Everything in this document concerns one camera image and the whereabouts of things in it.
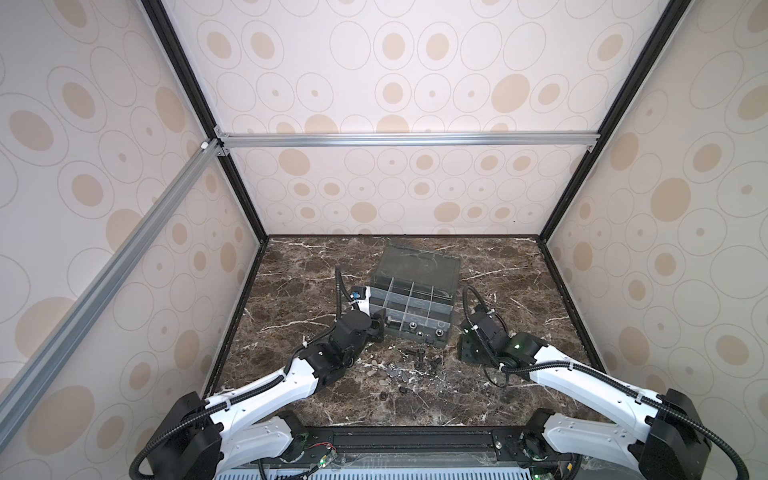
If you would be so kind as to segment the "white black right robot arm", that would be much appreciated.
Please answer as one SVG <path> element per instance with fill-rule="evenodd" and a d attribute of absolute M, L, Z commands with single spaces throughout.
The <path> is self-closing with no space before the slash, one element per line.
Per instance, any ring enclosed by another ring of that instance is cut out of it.
<path fill-rule="evenodd" d="M 529 462 L 576 454 L 623 466 L 646 479 L 702 478 L 712 442 L 685 395 L 626 384 L 534 335 L 511 335 L 496 312 L 483 306 L 464 316 L 461 360 L 552 388 L 604 418 L 581 420 L 538 409 L 515 442 Z"/>

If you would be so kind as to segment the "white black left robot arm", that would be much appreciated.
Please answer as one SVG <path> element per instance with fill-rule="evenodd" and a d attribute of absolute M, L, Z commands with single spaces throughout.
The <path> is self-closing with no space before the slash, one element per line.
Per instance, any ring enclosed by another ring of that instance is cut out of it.
<path fill-rule="evenodd" d="M 365 347 L 382 341 L 382 313 L 353 308 L 300 346 L 288 366 L 207 399 L 180 397 L 129 466 L 132 479 L 213 479 L 264 458 L 300 456 L 307 434 L 281 408 L 343 377 Z"/>

